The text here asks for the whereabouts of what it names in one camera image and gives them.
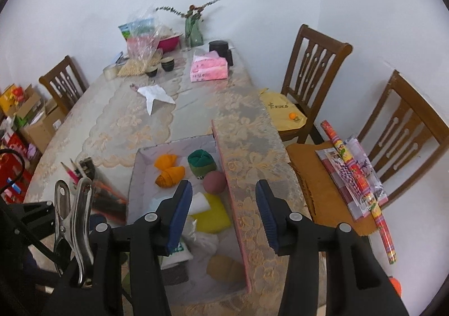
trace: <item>brown seat cushion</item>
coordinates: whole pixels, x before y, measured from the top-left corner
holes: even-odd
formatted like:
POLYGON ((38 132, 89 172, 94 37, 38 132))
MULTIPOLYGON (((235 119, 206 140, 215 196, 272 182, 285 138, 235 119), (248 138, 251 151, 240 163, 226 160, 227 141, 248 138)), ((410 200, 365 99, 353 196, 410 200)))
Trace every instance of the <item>brown seat cushion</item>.
POLYGON ((295 170, 304 194, 310 215, 315 223, 336 227, 341 222, 350 224, 360 235, 375 232, 373 217, 367 216, 357 222, 351 216, 337 186, 315 153, 328 149, 331 142, 320 145, 291 144, 287 147, 292 167, 295 170))

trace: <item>mauve ball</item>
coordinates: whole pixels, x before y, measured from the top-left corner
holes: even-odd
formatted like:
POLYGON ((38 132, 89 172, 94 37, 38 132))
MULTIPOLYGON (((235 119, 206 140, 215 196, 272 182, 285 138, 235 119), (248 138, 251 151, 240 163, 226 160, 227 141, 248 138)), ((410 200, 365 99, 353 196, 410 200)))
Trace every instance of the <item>mauve ball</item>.
POLYGON ((220 194, 227 185, 225 175, 217 170, 208 172, 203 179, 204 190, 210 194, 220 194))

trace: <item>floral tablecloth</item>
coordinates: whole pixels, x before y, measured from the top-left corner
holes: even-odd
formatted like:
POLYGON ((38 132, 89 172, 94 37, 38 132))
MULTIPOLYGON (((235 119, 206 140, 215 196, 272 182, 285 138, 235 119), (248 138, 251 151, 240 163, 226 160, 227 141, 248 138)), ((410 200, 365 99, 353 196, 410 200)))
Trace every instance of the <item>floral tablecloth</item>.
MULTIPOLYGON (((42 156, 26 202, 53 201, 54 184, 68 179, 60 161, 91 156, 104 176, 125 196, 140 147, 212 133, 214 120, 232 193, 251 292, 219 302, 172 306, 173 315, 277 315, 288 257, 277 257, 268 242, 255 203, 255 183, 267 179, 276 196, 309 217, 296 175, 268 112, 251 84, 239 56, 227 80, 191 83, 193 52, 175 52, 174 71, 105 81, 101 75, 71 110, 42 156), (151 116, 145 98, 129 88, 157 83, 176 105, 156 102, 151 116)), ((51 245, 52 239, 45 239, 51 245)), ((51 268, 37 251, 40 266, 51 268)), ((325 303, 325 268, 320 262, 319 305, 325 303)))

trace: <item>tissue package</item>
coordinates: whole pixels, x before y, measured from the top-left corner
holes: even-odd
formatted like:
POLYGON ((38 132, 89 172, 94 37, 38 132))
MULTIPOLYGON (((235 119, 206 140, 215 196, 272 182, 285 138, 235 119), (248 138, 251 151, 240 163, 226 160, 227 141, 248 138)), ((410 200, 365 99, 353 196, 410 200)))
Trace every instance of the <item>tissue package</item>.
POLYGON ((228 62, 216 51, 194 55, 190 69, 190 81, 219 80, 228 78, 228 62))

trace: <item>glass vase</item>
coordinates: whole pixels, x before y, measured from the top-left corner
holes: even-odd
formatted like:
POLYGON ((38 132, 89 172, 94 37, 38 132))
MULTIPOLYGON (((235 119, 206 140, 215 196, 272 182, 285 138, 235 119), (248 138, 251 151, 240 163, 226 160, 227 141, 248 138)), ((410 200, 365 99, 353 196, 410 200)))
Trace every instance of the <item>glass vase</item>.
POLYGON ((204 45, 204 37, 199 30, 199 18, 185 19, 185 43, 187 47, 204 45))

